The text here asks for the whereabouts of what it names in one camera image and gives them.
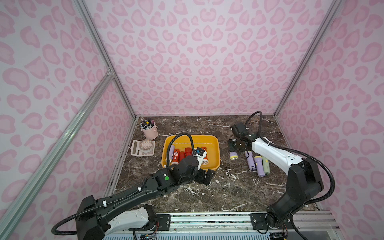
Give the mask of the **red flashlight front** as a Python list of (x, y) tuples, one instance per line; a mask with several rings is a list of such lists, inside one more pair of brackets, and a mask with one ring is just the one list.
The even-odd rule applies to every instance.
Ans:
[(209, 160), (208, 160), (208, 152), (207, 152), (207, 148), (206, 147), (202, 147), (202, 149), (204, 150), (204, 159), (202, 161), (202, 165), (205, 166), (205, 165), (208, 165), (209, 164)]

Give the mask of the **pale green flashlight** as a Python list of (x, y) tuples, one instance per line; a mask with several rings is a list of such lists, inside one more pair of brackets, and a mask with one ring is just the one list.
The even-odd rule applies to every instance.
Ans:
[(264, 157), (264, 156), (262, 156), (262, 161), (263, 161), (263, 169), (264, 169), (264, 173), (265, 173), (265, 175), (267, 176), (267, 175), (269, 175), (270, 172), (271, 172), (271, 170), (270, 170), (270, 162), (269, 162), (269, 160), (268, 160), (266, 157)]

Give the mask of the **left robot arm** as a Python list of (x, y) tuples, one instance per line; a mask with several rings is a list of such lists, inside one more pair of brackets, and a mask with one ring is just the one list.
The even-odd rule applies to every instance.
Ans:
[(78, 208), (78, 213), (84, 214), (75, 218), (78, 239), (103, 239), (106, 231), (112, 228), (109, 224), (112, 219), (146, 201), (175, 192), (182, 185), (191, 182), (209, 185), (216, 172), (199, 169), (198, 165), (196, 157), (188, 156), (128, 190), (97, 200), (94, 196), (84, 198)]

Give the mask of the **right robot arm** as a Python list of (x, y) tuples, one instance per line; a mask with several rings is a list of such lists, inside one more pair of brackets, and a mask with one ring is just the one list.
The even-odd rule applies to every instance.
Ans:
[(257, 138), (254, 141), (246, 138), (230, 139), (228, 147), (230, 159), (237, 159), (237, 153), (243, 152), (247, 160), (252, 163), (250, 170), (256, 171), (260, 177), (266, 175), (262, 158), (271, 160), (287, 175), (285, 193), (267, 208), (265, 221), (272, 229), (283, 225), (285, 219), (301, 210), (308, 204), (307, 201), (324, 189), (319, 165), (314, 160), (304, 158), (303, 154), (283, 150), (280, 146), (275, 147), (266, 138)]

